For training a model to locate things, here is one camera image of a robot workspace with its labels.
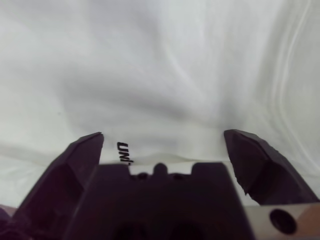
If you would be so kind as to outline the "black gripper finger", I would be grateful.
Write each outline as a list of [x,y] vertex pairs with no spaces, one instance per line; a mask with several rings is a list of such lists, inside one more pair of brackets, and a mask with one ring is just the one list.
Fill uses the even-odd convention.
[[267,141],[238,129],[225,130],[223,135],[238,184],[258,204],[320,201],[293,165]]
[[103,143],[101,132],[80,137],[48,166],[13,216],[14,239],[62,239],[99,164]]

